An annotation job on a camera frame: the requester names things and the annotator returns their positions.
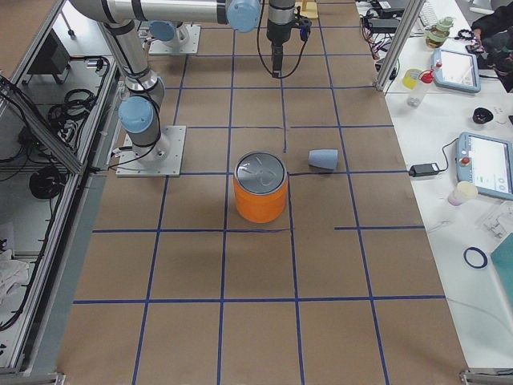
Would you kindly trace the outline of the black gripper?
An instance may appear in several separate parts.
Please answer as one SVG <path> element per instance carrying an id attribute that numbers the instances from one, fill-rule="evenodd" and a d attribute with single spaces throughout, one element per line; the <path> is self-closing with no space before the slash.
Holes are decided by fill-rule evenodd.
<path id="1" fill-rule="evenodd" d="M 280 77 L 283 62 L 283 46 L 290 40 L 292 29 L 298 29 L 300 39 L 309 39 L 311 21 L 301 15 L 301 7 L 293 0 L 270 0 L 267 21 L 267 38 L 272 43 L 272 77 Z"/>

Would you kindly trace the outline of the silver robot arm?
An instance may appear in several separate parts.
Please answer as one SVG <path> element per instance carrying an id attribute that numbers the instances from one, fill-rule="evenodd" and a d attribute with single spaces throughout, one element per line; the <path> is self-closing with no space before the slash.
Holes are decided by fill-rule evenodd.
<path id="1" fill-rule="evenodd" d="M 181 47 L 189 41 L 189 32 L 183 22 L 152 20 L 149 31 L 154 39 L 170 47 Z"/>
<path id="2" fill-rule="evenodd" d="M 265 70 L 274 79 L 291 75 L 282 73 L 284 44 L 293 29 L 307 43 L 312 23 L 301 15 L 294 1 L 73 1 L 71 5 L 83 16 L 96 21 L 105 34 L 115 60 L 125 75 L 131 95 L 147 97 L 158 113 L 160 102 L 153 90 L 162 91 L 158 75 L 150 69 L 139 40 L 135 22 L 210 22 L 229 25 L 246 33 L 261 28 L 263 8 L 268 8 L 266 36 L 271 43 L 271 67 Z"/>

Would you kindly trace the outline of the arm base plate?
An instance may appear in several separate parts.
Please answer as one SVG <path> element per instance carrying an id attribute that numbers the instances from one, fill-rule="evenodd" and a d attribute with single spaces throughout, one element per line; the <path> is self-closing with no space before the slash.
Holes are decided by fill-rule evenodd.
<path id="1" fill-rule="evenodd" d="M 146 155 L 148 149 L 133 147 L 129 135 L 124 137 L 124 146 L 129 146 L 126 152 L 121 152 L 115 174 L 118 177 L 178 177 L 184 152 L 187 128 L 185 126 L 163 126 L 160 140 Z"/>
<path id="2" fill-rule="evenodd" d="M 199 48 L 200 30 L 197 24 L 153 21 L 149 26 L 149 55 L 194 55 Z"/>

